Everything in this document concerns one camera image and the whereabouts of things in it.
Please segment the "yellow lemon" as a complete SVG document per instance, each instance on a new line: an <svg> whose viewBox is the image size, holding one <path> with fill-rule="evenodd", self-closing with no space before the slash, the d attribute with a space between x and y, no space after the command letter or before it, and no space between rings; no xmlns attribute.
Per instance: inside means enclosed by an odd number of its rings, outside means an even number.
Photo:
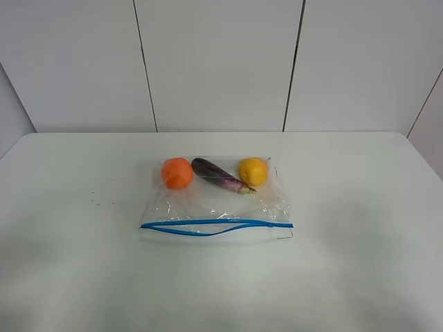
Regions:
<svg viewBox="0 0 443 332"><path fill-rule="evenodd" d="M239 178L249 186L260 186L266 183L269 166L262 158L242 159L237 167Z"/></svg>

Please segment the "orange fruit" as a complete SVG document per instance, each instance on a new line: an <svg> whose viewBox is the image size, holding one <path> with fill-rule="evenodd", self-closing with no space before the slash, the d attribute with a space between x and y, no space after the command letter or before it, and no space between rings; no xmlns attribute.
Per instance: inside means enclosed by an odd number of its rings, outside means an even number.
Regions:
<svg viewBox="0 0 443 332"><path fill-rule="evenodd" d="M171 158L161 166L163 184L171 190L183 190L193 181L191 164L184 158Z"/></svg>

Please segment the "purple eggplant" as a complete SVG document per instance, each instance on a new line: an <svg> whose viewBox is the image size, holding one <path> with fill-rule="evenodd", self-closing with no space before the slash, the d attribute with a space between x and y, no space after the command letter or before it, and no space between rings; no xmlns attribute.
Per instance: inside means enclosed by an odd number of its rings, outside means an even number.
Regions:
<svg viewBox="0 0 443 332"><path fill-rule="evenodd" d="M193 172L206 182L236 194L253 194L256 190L244 181L231 176L216 164L204 159L194 158L191 162Z"/></svg>

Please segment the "clear zip bag blue seal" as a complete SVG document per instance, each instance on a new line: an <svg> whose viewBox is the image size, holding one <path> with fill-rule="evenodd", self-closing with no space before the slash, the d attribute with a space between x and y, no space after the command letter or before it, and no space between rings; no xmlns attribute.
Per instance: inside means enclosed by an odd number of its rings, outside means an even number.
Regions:
<svg viewBox="0 0 443 332"><path fill-rule="evenodd" d="M186 156L204 158L237 179L239 162L249 156ZM266 183L250 186L253 194L236 194L198 177L183 190L168 189L161 179L161 166L152 163L150 195L139 230L149 241L176 243L256 243L293 237L289 199L278 170L269 157Z"/></svg>

